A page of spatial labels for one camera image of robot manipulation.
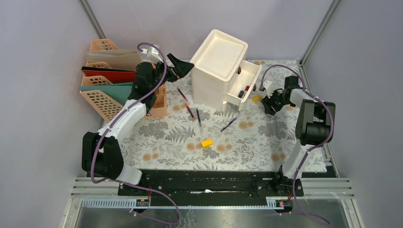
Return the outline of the yellow marker cap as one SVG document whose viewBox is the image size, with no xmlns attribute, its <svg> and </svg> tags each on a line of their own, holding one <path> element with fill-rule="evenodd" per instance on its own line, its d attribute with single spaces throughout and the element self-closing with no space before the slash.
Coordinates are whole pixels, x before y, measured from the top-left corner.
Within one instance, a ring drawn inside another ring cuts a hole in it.
<svg viewBox="0 0 403 228">
<path fill-rule="evenodd" d="M 262 100 L 262 96 L 256 96 L 256 97 L 252 98 L 253 102 L 257 102 L 257 101 L 260 101 L 260 100 Z"/>
</svg>

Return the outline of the beige notebook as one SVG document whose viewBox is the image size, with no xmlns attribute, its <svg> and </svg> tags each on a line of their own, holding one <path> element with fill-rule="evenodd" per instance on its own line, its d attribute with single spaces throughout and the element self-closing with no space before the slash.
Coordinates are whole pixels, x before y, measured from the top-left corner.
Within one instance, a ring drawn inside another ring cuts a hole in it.
<svg viewBox="0 0 403 228">
<path fill-rule="evenodd" d="M 88 63 L 104 62 L 112 69 L 136 71 L 142 59 L 136 50 L 99 50 L 86 53 Z"/>
</svg>

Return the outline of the teal folder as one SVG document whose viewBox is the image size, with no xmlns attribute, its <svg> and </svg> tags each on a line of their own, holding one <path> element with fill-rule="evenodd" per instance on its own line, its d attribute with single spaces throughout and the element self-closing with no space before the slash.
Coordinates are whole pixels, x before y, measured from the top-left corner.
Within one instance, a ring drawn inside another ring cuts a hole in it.
<svg viewBox="0 0 403 228">
<path fill-rule="evenodd" d="M 80 91 L 92 91 L 99 90 L 110 96 L 112 99 L 124 105 L 132 91 L 132 82 L 109 84 L 109 85 L 92 85 L 92 86 L 80 86 Z"/>
</svg>

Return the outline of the red ring binder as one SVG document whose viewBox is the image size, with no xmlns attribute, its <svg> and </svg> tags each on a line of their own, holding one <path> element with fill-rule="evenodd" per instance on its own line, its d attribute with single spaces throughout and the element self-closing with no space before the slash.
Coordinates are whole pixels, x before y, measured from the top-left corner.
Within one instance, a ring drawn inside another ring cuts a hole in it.
<svg viewBox="0 0 403 228">
<path fill-rule="evenodd" d="M 103 76 L 113 84 L 134 82 L 136 76 L 135 71 L 96 68 L 89 66 L 83 66 L 81 71 L 85 74 L 85 76 Z"/>
</svg>

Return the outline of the white drawer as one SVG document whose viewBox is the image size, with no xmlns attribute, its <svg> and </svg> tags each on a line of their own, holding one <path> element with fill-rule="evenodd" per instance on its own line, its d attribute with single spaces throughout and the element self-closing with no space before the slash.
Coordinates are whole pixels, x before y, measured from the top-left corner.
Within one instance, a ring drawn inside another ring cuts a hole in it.
<svg viewBox="0 0 403 228">
<path fill-rule="evenodd" d="M 231 77 L 229 89 L 224 94 L 224 101 L 236 105 L 238 110 L 241 111 L 253 90 L 253 87 L 261 73 L 262 66 L 242 60 L 240 65 L 236 68 L 236 72 Z M 241 90 L 245 90 L 246 86 L 250 86 L 249 90 L 244 93 L 242 98 L 238 98 Z"/>
</svg>

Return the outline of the white three-drawer cabinet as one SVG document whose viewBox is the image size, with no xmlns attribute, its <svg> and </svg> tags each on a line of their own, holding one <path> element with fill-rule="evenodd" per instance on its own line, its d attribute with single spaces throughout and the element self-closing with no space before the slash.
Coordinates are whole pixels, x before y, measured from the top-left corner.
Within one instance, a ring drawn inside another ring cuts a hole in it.
<svg viewBox="0 0 403 228">
<path fill-rule="evenodd" d="M 194 101 L 225 111 L 230 81 L 245 60 L 247 50 L 246 42 L 213 29 L 190 60 L 194 64 L 191 70 Z"/>
</svg>

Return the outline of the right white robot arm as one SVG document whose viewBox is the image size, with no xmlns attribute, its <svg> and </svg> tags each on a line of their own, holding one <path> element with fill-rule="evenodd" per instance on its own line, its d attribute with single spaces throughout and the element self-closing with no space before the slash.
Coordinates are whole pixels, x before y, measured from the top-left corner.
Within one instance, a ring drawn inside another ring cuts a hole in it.
<svg viewBox="0 0 403 228">
<path fill-rule="evenodd" d="M 286 196 L 297 191 L 302 170 L 312 151 L 331 141 L 336 105 L 323 102 L 300 87 L 297 76 L 286 77 L 284 88 L 280 89 L 275 89 L 272 82 L 264 81 L 260 90 L 267 93 L 261 101 L 267 114 L 275 115 L 286 105 L 299 108 L 295 126 L 296 144 L 289 158 L 269 182 L 275 194 Z"/>
</svg>

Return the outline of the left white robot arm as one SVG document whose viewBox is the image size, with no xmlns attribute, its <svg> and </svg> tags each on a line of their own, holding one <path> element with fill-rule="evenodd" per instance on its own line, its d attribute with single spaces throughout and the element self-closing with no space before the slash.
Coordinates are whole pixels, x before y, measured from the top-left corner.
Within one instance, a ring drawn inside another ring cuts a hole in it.
<svg viewBox="0 0 403 228">
<path fill-rule="evenodd" d="M 169 53 L 162 52 L 156 60 L 135 65 L 135 79 L 131 93 L 117 115 L 97 132 L 87 132 L 82 143 L 82 169 L 90 174 L 93 183 L 113 180 L 129 185 L 135 195 L 147 191 L 147 183 L 139 169 L 127 165 L 120 143 L 131 128 L 145 117 L 157 100 L 156 91 L 166 82 L 176 82 L 195 67 Z"/>
</svg>

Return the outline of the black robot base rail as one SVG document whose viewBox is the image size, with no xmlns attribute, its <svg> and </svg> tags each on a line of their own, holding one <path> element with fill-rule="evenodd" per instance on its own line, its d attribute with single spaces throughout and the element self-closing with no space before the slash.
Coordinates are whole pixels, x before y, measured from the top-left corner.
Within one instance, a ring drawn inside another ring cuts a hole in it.
<svg viewBox="0 0 403 228">
<path fill-rule="evenodd" d="M 265 197 L 289 197 L 292 179 L 274 171 L 157 171 L 144 170 L 140 188 L 123 185 L 118 196 L 150 199 L 151 206 L 172 203 L 157 193 L 168 195 L 178 206 L 263 206 Z"/>
</svg>

